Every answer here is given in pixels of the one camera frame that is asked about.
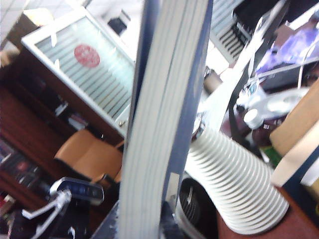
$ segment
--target wooden desk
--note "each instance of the wooden desk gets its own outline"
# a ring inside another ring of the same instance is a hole
[[[314,230],[309,224],[296,212],[289,207],[287,214],[282,221],[270,231],[252,236],[244,236],[230,230],[220,214],[217,213],[218,236],[219,239],[317,239],[319,231]]]

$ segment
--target book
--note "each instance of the book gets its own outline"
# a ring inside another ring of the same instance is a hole
[[[319,227],[319,204],[301,184],[303,177],[319,157],[319,121],[282,158],[271,182],[306,220]]]
[[[120,239],[159,238],[162,204],[174,209],[203,87],[211,14],[212,0],[162,1],[123,160]]]

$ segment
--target office chair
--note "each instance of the office chair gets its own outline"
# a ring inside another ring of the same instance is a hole
[[[82,129],[61,146],[54,158],[71,168],[77,178],[108,188],[121,180],[122,156],[115,147]]]

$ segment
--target white ceiling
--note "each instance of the white ceiling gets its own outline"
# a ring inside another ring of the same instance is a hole
[[[47,8],[54,18],[58,18],[73,10],[71,6],[87,0],[0,0],[1,19],[0,33],[1,43],[5,36],[18,19],[23,9],[34,9],[39,7]],[[128,47],[128,54],[135,58],[140,22],[144,0],[92,0],[87,6],[87,10],[95,19],[105,26],[109,19],[118,16],[121,10],[125,11],[131,18],[127,30],[121,35],[121,40]],[[219,53],[213,44],[208,49],[207,65],[215,68],[217,73],[221,73],[228,67],[227,61]]]

